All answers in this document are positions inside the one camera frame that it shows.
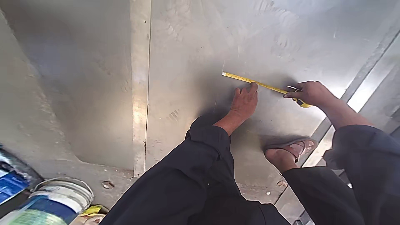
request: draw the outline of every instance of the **sandal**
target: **sandal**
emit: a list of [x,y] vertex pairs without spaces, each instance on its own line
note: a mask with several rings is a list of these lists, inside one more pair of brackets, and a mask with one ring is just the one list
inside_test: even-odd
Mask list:
[[[313,145],[306,146],[306,141],[311,141],[313,143]],[[291,147],[290,145],[292,145],[292,144],[300,145],[302,147],[301,151],[296,150],[295,148]],[[316,140],[314,140],[310,137],[302,137],[302,138],[295,139],[293,141],[289,141],[284,144],[265,146],[264,154],[269,149],[284,149],[284,150],[290,152],[292,155],[294,155],[294,157],[295,157],[294,162],[296,163],[298,161],[298,158],[301,155],[304,155],[305,153],[313,151],[317,146],[318,146],[318,142]]]

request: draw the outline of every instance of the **debris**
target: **debris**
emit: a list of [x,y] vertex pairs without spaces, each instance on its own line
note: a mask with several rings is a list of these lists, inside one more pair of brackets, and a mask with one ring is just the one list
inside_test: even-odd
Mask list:
[[105,189],[112,189],[115,187],[115,185],[113,183],[111,183],[110,181],[103,181],[102,185],[103,185],[103,188],[105,188]]
[[286,183],[285,181],[279,181],[279,182],[277,183],[277,185],[280,186],[280,187],[287,187],[287,186],[288,186],[288,183]]

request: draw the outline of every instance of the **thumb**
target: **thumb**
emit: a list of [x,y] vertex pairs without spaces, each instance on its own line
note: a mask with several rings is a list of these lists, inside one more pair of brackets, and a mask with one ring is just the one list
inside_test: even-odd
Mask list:
[[301,91],[289,92],[289,93],[285,94],[283,97],[284,98],[301,98],[302,95],[303,95],[303,92],[301,92]]

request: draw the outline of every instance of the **paint bucket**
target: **paint bucket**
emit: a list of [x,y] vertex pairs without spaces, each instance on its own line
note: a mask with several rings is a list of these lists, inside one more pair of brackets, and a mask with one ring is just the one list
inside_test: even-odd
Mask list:
[[0,225],[68,225],[87,209],[94,195],[83,181],[63,177],[41,182],[28,200]]

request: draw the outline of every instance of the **bare foot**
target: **bare foot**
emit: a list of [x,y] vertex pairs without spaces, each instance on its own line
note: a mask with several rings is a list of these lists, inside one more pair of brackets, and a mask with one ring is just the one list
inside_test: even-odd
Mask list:
[[[305,140],[297,141],[289,146],[294,148],[298,152],[302,152],[303,148],[305,148],[306,151],[307,149],[310,149],[313,144],[314,143],[312,141]],[[270,163],[272,163],[281,173],[293,168],[298,168],[295,163],[296,157],[285,149],[268,149],[265,151],[264,155],[265,158]]]

